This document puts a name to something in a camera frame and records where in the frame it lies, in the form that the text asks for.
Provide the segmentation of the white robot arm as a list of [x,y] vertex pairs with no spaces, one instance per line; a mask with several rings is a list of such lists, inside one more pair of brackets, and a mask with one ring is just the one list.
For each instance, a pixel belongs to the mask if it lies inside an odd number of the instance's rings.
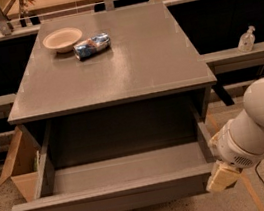
[[236,183],[242,170],[264,158],[264,77],[251,83],[243,96],[243,110],[209,141],[217,161],[207,191],[220,192]]

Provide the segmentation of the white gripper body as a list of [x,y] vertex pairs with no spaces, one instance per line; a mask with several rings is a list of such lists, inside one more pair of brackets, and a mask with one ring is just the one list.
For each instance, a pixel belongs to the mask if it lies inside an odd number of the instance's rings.
[[264,129],[247,116],[231,119],[208,141],[208,147],[228,166],[252,167],[264,157]]

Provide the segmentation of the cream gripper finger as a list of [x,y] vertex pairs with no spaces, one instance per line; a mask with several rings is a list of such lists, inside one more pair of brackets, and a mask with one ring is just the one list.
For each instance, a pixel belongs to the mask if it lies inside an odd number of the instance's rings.
[[231,187],[239,180],[241,172],[240,168],[217,160],[207,181],[207,191],[215,193],[226,190],[226,188]]

